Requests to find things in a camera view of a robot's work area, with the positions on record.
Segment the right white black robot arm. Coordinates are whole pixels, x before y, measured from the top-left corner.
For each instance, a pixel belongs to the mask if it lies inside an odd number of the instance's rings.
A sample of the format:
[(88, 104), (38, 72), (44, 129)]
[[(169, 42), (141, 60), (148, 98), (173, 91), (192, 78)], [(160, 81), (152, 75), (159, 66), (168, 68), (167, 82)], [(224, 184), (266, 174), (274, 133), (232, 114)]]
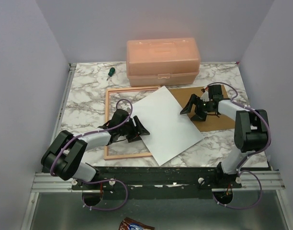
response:
[(191, 121), (204, 122), (210, 115), (224, 115), (235, 122), (235, 147), (228, 157), (217, 166), (219, 173), (214, 175), (214, 184), (220, 188), (231, 182), (230, 175), (239, 174), (241, 167), (253, 155), (264, 152), (271, 143), (271, 132), (267, 112), (237, 103), (237, 90), (224, 82), (214, 82), (202, 89), (201, 97), (192, 94), (180, 111), (188, 114), (194, 106)]

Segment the building photo print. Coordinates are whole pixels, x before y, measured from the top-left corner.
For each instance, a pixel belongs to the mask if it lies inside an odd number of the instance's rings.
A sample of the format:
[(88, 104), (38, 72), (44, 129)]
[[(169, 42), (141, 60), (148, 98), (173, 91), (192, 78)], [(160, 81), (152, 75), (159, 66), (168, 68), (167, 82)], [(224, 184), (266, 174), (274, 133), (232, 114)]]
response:
[(142, 140), (159, 166), (203, 140), (204, 136), (164, 86), (133, 104), (133, 115), (150, 132)]

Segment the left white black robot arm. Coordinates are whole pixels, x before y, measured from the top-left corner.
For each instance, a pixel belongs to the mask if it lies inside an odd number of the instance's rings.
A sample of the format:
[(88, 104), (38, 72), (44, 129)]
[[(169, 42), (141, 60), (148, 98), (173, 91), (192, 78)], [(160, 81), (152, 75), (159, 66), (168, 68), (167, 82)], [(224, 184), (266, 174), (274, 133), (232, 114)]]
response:
[(111, 120), (94, 131), (77, 136), (66, 130), (61, 131), (43, 155), (41, 165), (64, 181), (81, 180), (88, 189), (95, 189), (100, 182), (97, 170), (81, 162), (84, 153), (97, 147), (109, 146), (117, 142), (119, 137), (125, 137), (131, 143), (148, 135), (150, 132), (138, 116), (131, 118), (127, 110), (117, 109)]

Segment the brown fibreboard backing board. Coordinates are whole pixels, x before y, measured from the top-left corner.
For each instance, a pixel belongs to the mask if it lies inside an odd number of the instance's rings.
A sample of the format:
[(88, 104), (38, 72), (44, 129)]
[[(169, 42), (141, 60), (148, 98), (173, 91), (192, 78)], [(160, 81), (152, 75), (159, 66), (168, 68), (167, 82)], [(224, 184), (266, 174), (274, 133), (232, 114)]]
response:
[[(203, 87), (189, 87), (189, 88), (170, 88), (169, 91), (178, 101), (183, 108), (190, 99), (192, 94), (196, 94), (201, 97)], [(210, 113), (205, 121), (192, 121), (194, 125), (201, 132), (227, 130), (235, 128), (235, 122), (226, 115), (216, 116), (214, 113)]]

